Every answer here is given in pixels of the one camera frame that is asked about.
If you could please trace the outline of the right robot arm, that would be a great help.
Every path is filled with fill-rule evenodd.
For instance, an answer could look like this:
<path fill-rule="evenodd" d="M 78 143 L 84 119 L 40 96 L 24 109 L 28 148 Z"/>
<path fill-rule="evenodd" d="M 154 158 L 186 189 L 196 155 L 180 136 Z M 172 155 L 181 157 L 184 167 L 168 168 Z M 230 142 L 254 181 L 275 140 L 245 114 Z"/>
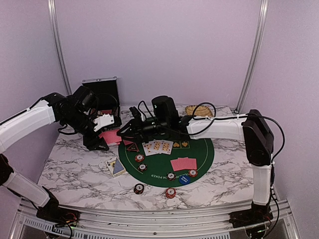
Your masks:
<path fill-rule="evenodd" d="M 154 136 L 169 134 L 173 140 L 232 139 L 245 143 L 246 155 L 253 169 L 254 194 L 247 219 L 259 222 L 270 210 L 271 186 L 274 181 L 274 135 L 266 123 L 267 117 L 258 110 L 232 117 L 199 117 L 196 114 L 181 117 L 173 98 L 158 96 L 152 99 L 153 114 L 143 119 L 137 107 L 119 131 L 122 139 L 142 143 Z"/>

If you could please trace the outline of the triangular dealer button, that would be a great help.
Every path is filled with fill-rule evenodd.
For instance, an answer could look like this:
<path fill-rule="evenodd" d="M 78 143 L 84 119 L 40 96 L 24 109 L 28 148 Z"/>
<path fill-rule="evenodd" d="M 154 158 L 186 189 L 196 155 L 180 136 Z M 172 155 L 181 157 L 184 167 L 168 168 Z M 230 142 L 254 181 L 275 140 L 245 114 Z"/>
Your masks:
<path fill-rule="evenodd" d="M 133 142 L 132 144 L 128 145 L 127 151 L 129 151 L 129 152 L 139 152 L 139 148 L 138 148 L 137 144 L 135 142 Z"/>

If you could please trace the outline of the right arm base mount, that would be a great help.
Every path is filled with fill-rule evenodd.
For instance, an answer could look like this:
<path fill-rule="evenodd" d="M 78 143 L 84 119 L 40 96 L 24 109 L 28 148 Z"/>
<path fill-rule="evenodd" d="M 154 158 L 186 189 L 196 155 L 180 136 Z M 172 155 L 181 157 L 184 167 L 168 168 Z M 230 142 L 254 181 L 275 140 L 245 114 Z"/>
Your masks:
<path fill-rule="evenodd" d="M 253 211 L 252 209 L 231 212 L 229 223 L 233 228 L 250 226 L 258 223 L 271 221 L 274 217 L 271 212 Z"/>

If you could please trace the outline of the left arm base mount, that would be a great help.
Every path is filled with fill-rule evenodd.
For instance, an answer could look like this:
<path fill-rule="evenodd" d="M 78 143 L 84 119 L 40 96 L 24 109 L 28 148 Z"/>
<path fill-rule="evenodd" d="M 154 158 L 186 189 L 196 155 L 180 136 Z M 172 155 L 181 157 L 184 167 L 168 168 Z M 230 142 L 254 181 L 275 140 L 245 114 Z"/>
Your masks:
<path fill-rule="evenodd" d="M 40 219 L 56 223 L 59 226 L 76 226 L 80 212 L 65 208 L 58 208 L 55 211 L 39 209 L 36 213 L 36 216 Z"/>

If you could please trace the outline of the pink playing card deck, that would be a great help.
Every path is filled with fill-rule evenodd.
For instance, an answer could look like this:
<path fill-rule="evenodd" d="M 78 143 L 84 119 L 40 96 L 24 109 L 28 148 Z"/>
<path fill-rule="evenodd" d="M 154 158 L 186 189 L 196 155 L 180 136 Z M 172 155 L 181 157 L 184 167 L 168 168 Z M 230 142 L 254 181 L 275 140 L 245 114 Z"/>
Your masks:
<path fill-rule="evenodd" d="M 102 132 L 99 137 L 102 138 L 108 146 L 119 145 L 122 138 L 117 135 L 119 129 L 108 130 Z"/>

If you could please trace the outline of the red poker chip stack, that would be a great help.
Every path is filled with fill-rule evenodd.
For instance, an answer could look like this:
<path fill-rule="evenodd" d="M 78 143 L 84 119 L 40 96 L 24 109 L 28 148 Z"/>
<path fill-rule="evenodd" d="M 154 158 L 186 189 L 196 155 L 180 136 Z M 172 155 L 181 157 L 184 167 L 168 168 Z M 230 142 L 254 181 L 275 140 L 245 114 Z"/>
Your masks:
<path fill-rule="evenodd" d="M 167 188 L 165 195 L 167 198 L 172 199 L 176 196 L 176 190 L 174 188 Z"/>

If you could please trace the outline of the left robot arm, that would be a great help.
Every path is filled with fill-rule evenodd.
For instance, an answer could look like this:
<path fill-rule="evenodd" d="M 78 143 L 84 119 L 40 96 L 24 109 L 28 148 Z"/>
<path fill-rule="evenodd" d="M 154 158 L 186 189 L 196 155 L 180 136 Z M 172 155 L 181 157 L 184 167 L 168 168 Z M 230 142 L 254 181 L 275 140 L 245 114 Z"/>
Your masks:
<path fill-rule="evenodd" d="M 0 123 L 0 184 L 10 191 L 30 200 L 51 221 L 57 222 L 63 217 L 58 200 L 47 189 L 39 186 L 23 176 L 5 157 L 5 152 L 16 143 L 35 139 L 34 147 L 44 150 L 46 143 L 53 144 L 51 139 L 43 136 L 45 127 L 52 127 L 54 123 L 70 126 L 75 133 L 83 136 L 83 144 L 88 150 L 104 150 L 109 148 L 100 137 L 103 128 L 114 123 L 110 114 L 97 115 L 89 110 L 97 108 L 99 99 L 94 93 L 81 86 L 75 93 L 64 96 L 54 92 L 41 97 L 32 106 L 15 114 Z"/>

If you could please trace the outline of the dark poker chip stack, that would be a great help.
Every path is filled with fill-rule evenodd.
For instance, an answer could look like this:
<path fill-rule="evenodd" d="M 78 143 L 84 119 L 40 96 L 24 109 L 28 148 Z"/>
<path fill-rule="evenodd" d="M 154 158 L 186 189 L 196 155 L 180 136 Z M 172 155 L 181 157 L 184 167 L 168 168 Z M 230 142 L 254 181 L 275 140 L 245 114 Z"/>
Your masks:
<path fill-rule="evenodd" d="M 135 194 L 142 194 L 144 192 L 144 185 L 143 184 L 136 184 L 135 186 L 134 186 L 134 193 Z"/>

